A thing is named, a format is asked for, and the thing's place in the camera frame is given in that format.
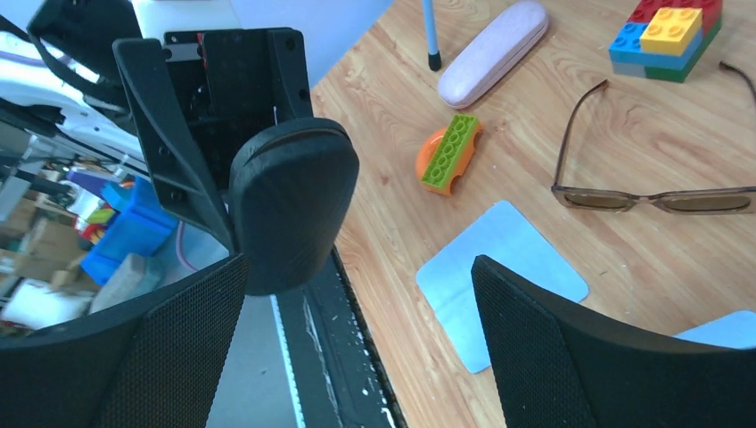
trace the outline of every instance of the blue plastic bin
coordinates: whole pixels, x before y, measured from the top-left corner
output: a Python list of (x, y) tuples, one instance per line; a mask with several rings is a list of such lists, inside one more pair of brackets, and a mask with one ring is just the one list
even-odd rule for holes
[(162, 210), (152, 184), (143, 178), (137, 178), (131, 189), (107, 185), (103, 198), (120, 213), (81, 262), (81, 268), (99, 285), (111, 279), (128, 254), (152, 256), (178, 224)]

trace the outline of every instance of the sunglasses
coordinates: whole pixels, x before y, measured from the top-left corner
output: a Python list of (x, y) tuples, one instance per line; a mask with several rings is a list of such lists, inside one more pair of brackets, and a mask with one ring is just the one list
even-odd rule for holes
[[(731, 71), (743, 78), (751, 90), (754, 102), (756, 102), (756, 88), (744, 72), (725, 62), (720, 62), (719, 68), (724, 71)], [(605, 79), (581, 96), (572, 110), (570, 120), (567, 122), (567, 128), (564, 130), (564, 137), (562, 138), (562, 147), (559, 149), (559, 158), (556, 162), (554, 184), (551, 186), (551, 192), (562, 205), (568, 208), (623, 212), (638, 204), (645, 203), (673, 214), (741, 214), (754, 211), (752, 204), (754, 198), (756, 198), (756, 187), (754, 186), (641, 195), (560, 185), (567, 143), (570, 140), (572, 123), (578, 114), (578, 109), (591, 95), (605, 90), (608, 86), (609, 80)]]

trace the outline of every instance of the blue lego brick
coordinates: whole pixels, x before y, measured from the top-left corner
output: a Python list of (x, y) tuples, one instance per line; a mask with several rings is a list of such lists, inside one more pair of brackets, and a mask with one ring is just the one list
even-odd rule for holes
[(648, 24), (628, 22), (609, 46), (612, 62), (638, 64), (656, 69), (682, 70), (690, 62), (695, 50), (703, 42), (703, 29), (699, 29), (682, 55), (646, 53), (641, 50), (640, 35)]
[(632, 76), (635, 78), (645, 78), (645, 67), (638, 64), (630, 64), (627, 62), (612, 62), (612, 70), (614, 70), (614, 74)]

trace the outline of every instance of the red lego brick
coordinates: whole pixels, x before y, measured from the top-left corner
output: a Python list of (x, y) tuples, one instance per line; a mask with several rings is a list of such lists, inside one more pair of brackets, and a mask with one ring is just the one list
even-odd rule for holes
[(709, 34), (720, 16), (724, 0), (640, 0), (628, 22), (650, 22), (660, 7), (695, 7), (703, 9), (703, 36)]

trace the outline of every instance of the eyeglass case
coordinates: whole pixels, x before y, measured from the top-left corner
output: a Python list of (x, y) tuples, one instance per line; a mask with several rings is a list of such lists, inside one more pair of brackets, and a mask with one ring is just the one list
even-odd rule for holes
[(449, 64), (439, 95), (463, 109), (489, 91), (546, 34), (548, 13), (523, 0), (506, 8)]

